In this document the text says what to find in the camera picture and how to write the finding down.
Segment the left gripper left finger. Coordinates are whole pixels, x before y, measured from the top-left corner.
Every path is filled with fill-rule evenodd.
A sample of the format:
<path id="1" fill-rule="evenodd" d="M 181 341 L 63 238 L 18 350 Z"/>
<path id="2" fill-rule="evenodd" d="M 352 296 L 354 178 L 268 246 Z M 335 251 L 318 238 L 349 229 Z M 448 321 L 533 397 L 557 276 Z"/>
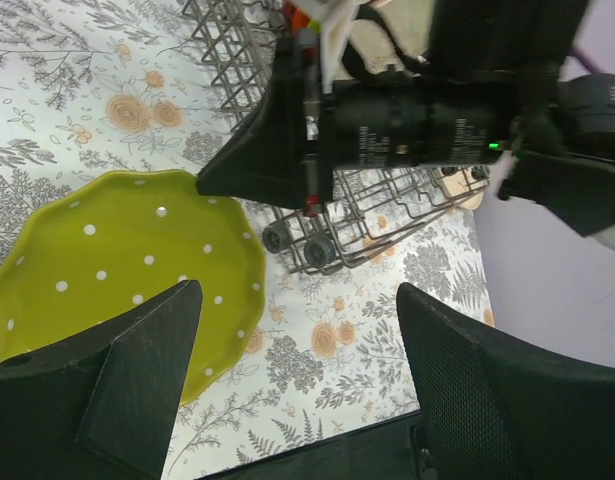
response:
<path id="1" fill-rule="evenodd" d="M 158 479 L 202 307 L 187 280 L 0 363 L 0 479 Z"/>

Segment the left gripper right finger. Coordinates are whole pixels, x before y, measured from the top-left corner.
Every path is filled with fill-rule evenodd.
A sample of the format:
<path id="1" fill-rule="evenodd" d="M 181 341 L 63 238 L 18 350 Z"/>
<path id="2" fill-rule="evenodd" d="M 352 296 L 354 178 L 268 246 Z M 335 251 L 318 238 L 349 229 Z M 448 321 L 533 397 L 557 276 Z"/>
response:
<path id="1" fill-rule="evenodd" d="M 537 347 L 403 283 L 397 316 L 441 479 L 615 479 L 615 368 Z"/>

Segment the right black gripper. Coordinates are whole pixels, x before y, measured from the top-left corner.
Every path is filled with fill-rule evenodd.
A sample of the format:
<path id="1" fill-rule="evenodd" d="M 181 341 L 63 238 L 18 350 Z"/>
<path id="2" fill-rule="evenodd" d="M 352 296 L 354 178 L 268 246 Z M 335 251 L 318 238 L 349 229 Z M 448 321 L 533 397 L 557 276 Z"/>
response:
<path id="1" fill-rule="evenodd" d="M 320 210 L 336 170 L 493 163 L 517 115 L 515 86 L 456 83 L 395 70 L 321 90 L 316 37 L 276 43 L 257 106 L 201 169 L 196 189 Z"/>

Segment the green polka dot scalloped plate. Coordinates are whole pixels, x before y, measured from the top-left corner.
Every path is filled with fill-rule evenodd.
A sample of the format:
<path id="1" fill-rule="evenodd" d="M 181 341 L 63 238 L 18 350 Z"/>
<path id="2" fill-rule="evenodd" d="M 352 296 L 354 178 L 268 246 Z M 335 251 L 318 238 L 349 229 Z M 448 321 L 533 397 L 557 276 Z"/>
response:
<path id="1" fill-rule="evenodd" d="M 266 255 L 240 204 L 182 170 L 112 171 L 34 212 L 0 266 L 0 360 L 79 333 L 169 287 L 203 304 L 181 400 L 241 358 L 264 310 Z"/>

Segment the orange plate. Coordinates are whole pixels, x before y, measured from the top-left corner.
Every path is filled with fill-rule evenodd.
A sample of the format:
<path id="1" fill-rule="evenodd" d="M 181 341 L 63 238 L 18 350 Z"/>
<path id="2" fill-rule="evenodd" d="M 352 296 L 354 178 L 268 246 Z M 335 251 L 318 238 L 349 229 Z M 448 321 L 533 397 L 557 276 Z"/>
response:
<path id="1" fill-rule="evenodd" d="M 298 8 L 293 8 L 291 15 L 291 30 L 293 33 L 308 28 L 311 18 Z"/>

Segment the pink and green branch plate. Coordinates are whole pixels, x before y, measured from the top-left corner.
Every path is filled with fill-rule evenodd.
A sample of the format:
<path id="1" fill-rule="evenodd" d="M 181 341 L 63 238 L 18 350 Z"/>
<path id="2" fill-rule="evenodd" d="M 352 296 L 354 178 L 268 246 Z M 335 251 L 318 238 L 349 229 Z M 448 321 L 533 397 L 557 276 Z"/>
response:
<path id="1" fill-rule="evenodd" d="M 366 4 L 383 17 L 403 54 L 423 62 L 435 1 L 366 1 Z M 404 71 L 409 76 L 417 74 L 402 63 L 388 34 L 376 22 L 355 21 L 349 40 L 363 58 L 369 72 L 377 74 L 393 65 L 395 69 Z"/>

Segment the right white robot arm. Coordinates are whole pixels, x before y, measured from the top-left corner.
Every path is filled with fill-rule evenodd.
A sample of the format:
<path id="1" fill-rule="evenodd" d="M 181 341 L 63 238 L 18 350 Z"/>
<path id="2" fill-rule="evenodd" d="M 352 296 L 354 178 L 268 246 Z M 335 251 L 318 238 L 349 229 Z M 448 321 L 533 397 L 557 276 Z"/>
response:
<path id="1" fill-rule="evenodd" d="M 438 1 L 420 57 L 368 71 L 359 1 L 300 1 L 315 22 L 280 38 L 255 109 L 200 171 L 200 194 L 316 213 L 337 170 L 515 164 L 502 200 L 545 207 L 615 251 L 615 75 L 560 77 L 584 1 Z"/>

